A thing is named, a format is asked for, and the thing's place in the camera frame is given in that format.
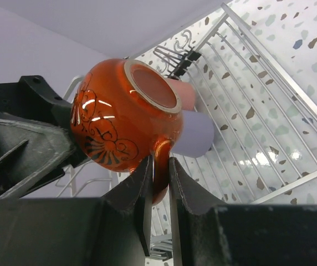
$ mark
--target metal wire rack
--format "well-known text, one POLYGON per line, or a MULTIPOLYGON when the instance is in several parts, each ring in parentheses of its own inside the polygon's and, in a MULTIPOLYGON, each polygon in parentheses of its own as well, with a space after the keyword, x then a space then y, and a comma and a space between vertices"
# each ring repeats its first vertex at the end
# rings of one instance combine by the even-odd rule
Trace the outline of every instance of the metal wire rack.
MULTIPOLYGON (((268 203, 317 178, 317 105, 250 26, 226 4, 222 9, 223 16, 194 47, 186 29, 181 33, 184 43, 153 50, 162 61, 157 66, 162 75, 193 85, 195 110, 209 115, 216 129, 205 156, 172 155, 223 201, 268 203)), ((65 98, 80 81, 80 76, 73 80, 65 98)), ((70 180, 61 193, 70 188, 77 196, 88 184, 102 181, 93 179, 77 190, 73 180, 80 170, 68 169, 70 180)), ((114 176, 116 183, 127 177, 114 176)), ((165 197, 152 211, 153 259, 167 259, 165 251, 172 251, 169 204, 165 197)))

